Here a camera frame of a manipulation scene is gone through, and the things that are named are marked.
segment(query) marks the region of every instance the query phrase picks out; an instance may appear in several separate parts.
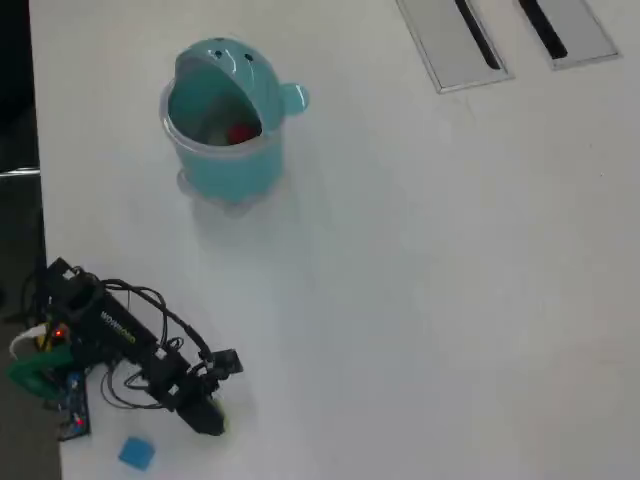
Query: cup handle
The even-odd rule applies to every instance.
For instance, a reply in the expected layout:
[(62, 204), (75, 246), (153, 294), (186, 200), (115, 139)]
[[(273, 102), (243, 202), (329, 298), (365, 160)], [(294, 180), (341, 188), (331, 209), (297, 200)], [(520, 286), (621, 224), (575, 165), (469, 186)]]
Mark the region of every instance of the cup handle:
[(297, 83), (285, 83), (280, 86), (280, 96), (287, 115), (298, 115), (309, 106), (309, 92)]

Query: dark floor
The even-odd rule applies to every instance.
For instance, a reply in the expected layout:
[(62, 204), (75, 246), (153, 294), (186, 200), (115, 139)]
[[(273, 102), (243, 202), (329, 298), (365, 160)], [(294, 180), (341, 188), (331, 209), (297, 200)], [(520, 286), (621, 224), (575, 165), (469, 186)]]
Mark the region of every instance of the dark floor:
[[(0, 135), (0, 171), (37, 165), (35, 114), (24, 113)], [(19, 290), (33, 270), (38, 251), (40, 186), (35, 179), (0, 179), (0, 318), (18, 309)], [(0, 462), (2, 478), (60, 478), (55, 414), (12, 384), (4, 371), (8, 345), (21, 330), (0, 322)]]

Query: green part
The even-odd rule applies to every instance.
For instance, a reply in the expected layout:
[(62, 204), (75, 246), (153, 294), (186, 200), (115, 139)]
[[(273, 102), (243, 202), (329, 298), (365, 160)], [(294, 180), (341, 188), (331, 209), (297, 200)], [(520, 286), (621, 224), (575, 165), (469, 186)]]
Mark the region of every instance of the green part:
[(37, 353), (13, 362), (7, 369), (9, 378), (28, 392), (48, 400), (55, 400), (60, 390), (43, 375), (52, 368), (73, 362), (69, 345), (56, 347), (50, 352)]

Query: black slot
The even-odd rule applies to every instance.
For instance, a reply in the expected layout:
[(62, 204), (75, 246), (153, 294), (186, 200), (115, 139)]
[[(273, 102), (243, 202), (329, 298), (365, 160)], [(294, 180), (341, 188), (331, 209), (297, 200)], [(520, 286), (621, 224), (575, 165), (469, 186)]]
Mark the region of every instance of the black slot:
[(471, 9), (469, 8), (466, 0), (455, 0), (455, 2), (458, 6), (458, 10), (460, 10), (462, 18), (464, 18), (464, 21), (467, 24), (467, 28), (471, 32), (473, 39), (476, 41), (476, 44), (480, 49), (480, 53), (482, 53), (482, 56), (484, 57), (484, 61), (487, 62), (487, 65), (489, 65), (489, 68), (491, 68), (492, 70), (500, 70), (498, 60), (491, 51), (491, 47), (489, 47), (487, 39), (484, 38), (482, 30), (480, 29), (480, 25), (478, 25), (478, 22), (476, 22), (476, 19), (474, 18), (473, 13), (471, 13)]
[(557, 60), (566, 57), (568, 52), (564, 43), (562, 43), (562, 40), (553, 29), (537, 0), (519, 0), (519, 2), (551, 58)]

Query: robotic arm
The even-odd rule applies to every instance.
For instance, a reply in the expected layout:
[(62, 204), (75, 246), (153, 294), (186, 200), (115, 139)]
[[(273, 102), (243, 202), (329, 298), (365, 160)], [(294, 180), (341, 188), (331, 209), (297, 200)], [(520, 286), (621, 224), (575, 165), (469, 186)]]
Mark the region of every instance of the robotic arm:
[[(224, 432), (224, 415), (211, 394), (221, 380), (242, 372), (235, 350), (211, 352), (190, 325), (166, 308), (161, 296), (151, 295), (153, 290), (132, 287), (122, 280), (101, 281), (60, 258), (46, 270), (43, 285), (51, 318), (44, 345), (64, 325), (70, 343), (58, 348), (68, 348), (77, 366), (113, 365), (125, 358), (140, 367), (138, 375), (146, 381), (144, 390), (160, 406), (175, 411), (198, 433)], [(193, 340), (202, 361), (192, 367), (176, 345), (167, 341), (166, 330), (159, 341), (109, 290), (132, 292), (157, 307), (165, 320), (173, 320)]]

